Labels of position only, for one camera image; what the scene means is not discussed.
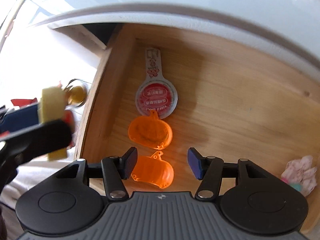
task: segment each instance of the yellow sponge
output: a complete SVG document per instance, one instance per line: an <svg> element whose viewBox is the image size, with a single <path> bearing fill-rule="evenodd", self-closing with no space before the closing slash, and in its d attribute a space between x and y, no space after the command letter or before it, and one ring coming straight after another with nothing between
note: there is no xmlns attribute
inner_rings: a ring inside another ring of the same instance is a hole
<svg viewBox="0 0 320 240"><path fill-rule="evenodd" d="M59 87L42 90L38 104L39 123L62 119L66 108L65 92ZM49 161L67 158L67 149L60 149L48 154Z"/></svg>

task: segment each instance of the blue gripper pad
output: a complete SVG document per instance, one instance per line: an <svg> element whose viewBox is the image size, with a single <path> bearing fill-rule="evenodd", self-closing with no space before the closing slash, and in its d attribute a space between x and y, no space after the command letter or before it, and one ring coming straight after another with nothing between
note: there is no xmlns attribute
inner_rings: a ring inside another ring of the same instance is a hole
<svg viewBox="0 0 320 240"><path fill-rule="evenodd" d="M258 236L241 231L210 202L190 192L134 192L127 201L110 203L93 225L68 236L30 232L19 240L307 240L299 232Z"/></svg>
<svg viewBox="0 0 320 240"><path fill-rule="evenodd" d="M195 149L189 148L187 153L188 164L196 179L202 180L205 175L205 170L202 168L204 157Z"/></svg>
<svg viewBox="0 0 320 240"><path fill-rule="evenodd" d="M121 157L120 161L123 165L121 171L118 171L121 179L128 179L137 164L138 151L136 147L131 147L127 152Z"/></svg>
<svg viewBox="0 0 320 240"><path fill-rule="evenodd" d="M0 133L16 132L38 123L38 104L30 105L6 114L0 123Z"/></svg>

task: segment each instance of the wood grain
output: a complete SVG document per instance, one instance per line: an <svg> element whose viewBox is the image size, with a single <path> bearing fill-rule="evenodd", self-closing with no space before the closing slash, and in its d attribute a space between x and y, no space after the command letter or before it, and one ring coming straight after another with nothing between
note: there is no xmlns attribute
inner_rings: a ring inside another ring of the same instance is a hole
<svg viewBox="0 0 320 240"><path fill-rule="evenodd" d="M189 147L225 162L248 158L278 177L289 160L305 155L313 155L314 163L320 165L320 86L310 78L259 51L202 33L125 25L118 41L90 111L82 157L98 162L105 156L120 156L131 146L137 147L140 155L155 152L127 136L130 122L139 116L134 99L145 79L147 46L161 50L163 75L178 92L177 107L165 119L173 130L172 143L163 150L163 160L175 171L172 185L160 190L129 179L125 181L128 191L194 194L200 182L187 164ZM129 64L125 57L130 57ZM119 84L124 84L123 91ZM120 97L119 102L112 101L112 95ZM220 193L232 186L233 179L224 179ZM310 211L304 232L319 218L319 197L318 188L308 197Z"/></svg>

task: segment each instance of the orange plastic toy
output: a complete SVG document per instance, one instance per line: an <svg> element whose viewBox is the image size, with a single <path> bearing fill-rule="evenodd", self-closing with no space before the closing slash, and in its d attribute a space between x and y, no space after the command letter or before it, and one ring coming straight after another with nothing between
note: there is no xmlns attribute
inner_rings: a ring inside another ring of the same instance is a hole
<svg viewBox="0 0 320 240"><path fill-rule="evenodd" d="M165 121L159 119L156 110L150 116L139 116L129 125L130 140L156 150L163 150L172 140L172 129Z"/></svg>
<svg viewBox="0 0 320 240"><path fill-rule="evenodd" d="M148 182L159 188L169 187L174 171L170 163L161 159L162 151L156 151L151 157L138 156L138 161L131 176L135 181Z"/></svg>

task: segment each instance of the silver screw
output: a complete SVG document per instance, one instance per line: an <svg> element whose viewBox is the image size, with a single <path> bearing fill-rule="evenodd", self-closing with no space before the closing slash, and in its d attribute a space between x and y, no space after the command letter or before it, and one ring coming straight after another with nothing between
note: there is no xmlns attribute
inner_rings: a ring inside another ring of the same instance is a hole
<svg viewBox="0 0 320 240"><path fill-rule="evenodd" d="M112 198L123 198L125 196L125 192L123 190L114 190L110 193L110 197Z"/></svg>
<svg viewBox="0 0 320 240"><path fill-rule="evenodd" d="M18 154L18 155L14 158L14 160L16 161L17 165L22 164L22 163L23 163L23 155L22 155L21 153Z"/></svg>
<svg viewBox="0 0 320 240"><path fill-rule="evenodd" d="M2 150L2 148L5 146L5 141L0 142L0 151Z"/></svg>
<svg viewBox="0 0 320 240"><path fill-rule="evenodd" d="M198 192L200 198L211 198L213 197L213 192L210 190L201 190Z"/></svg>

